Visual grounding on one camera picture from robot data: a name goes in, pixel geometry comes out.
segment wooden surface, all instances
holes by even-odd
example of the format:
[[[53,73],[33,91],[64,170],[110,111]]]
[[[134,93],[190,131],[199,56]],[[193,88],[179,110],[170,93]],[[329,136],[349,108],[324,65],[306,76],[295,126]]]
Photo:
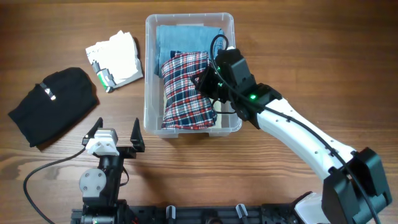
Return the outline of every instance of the wooden surface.
[[[99,116],[117,130],[120,145],[129,144],[135,117],[142,127],[144,79],[105,93],[85,48],[119,30],[131,32],[144,64],[145,19],[151,14],[231,13],[236,44],[257,81],[279,90],[334,138],[358,150],[373,148],[398,198],[398,7],[393,1],[66,2],[72,3],[0,6],[1,223],[44,223],[23,194],[25,176],[79,151]],[[40,152],[29,147],[7,113],[35,83],[68,67],[90,75],[101,104]],[[165,140],[142,131],[146,152],[125,162],[131,178],[119,195],[130,205],[259,205],[322,190],[308,165],[250,123],[227,138]],[[84,154],[45,169],[31,178],[29,192],[54,222],[69,223],[71,209],[82,206],[78,180],[97,164]],[[398,222],[397,206],[394,202],[380,213],[383,223]]]

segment plaid shirt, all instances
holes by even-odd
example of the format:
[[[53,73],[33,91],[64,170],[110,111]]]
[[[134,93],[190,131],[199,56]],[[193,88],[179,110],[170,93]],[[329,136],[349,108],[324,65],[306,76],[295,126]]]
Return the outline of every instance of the plaid shirt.
[[[215,125],[217,114],[209,98],[196,91],[193,75],[209,64],[206,52],[180,53],[163,64],[166,109],[162,129],[204,129]]]

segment white towel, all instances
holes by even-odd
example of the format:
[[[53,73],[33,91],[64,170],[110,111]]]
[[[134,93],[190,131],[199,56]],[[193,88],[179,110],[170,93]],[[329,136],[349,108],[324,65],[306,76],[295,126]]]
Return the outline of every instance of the white towel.
[[[129,32],[119,31],[109,41],[86,48],[86,53],[107,93],[142,77],[137,46]]]

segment light blue cloth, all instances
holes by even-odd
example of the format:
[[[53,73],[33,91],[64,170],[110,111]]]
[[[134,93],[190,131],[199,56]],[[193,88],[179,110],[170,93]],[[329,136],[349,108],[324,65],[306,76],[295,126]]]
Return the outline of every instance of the light blue cloth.
[[[160,69],[171,59],[171,51],[207,52],[210,56],[210,44],[218,34],[224,34],[221,28],[205,26],[165,26],[156,27],[156,58],[155,74],[162,78]],[[218,49],[223,47],[223,38],[216,40],[214,57]]]

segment folded clothing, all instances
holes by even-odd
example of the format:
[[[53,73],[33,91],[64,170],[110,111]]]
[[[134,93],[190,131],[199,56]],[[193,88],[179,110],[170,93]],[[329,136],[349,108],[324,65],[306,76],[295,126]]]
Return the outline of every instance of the folded clothing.
[[[68,68],[36,84],[8,115],[34,147],[68,129],[97,104],[88,75],[81,68]]]
[[[171,51],[206,52],[210,54],[211,41],[218,34],[224,34],[221,28],[206,26],[165,26],[156,27],[155,74],[162,78],[161,66],[170,60]],[[223,39],[215,42],[213,55],[223,47]]]
[[[180,53],[164,63],[166,109],[162,129],[204,129],[215,125],[217,113],[209,98],[195,89],[191,77],[209,65],[206,52]]]
[[[87,58],[107,93],[142,77],[137,46],[129,32],[86,48]]]
[[[163,102],[164,102],[163,103],[163,113],[165,113],[165,111],[166,111],[166,103],[167,103],[166,94],[163,94]],[[221,103],[219,101],[216,101],[216,103],[213,105],[213,110],[215,112],[222,110]],[[209,128],[222,128],[222,125],[221,125],[222,118],[223,118],[223,116],[218,115],[215,125],[212,126],[212,127],[209,127]]]

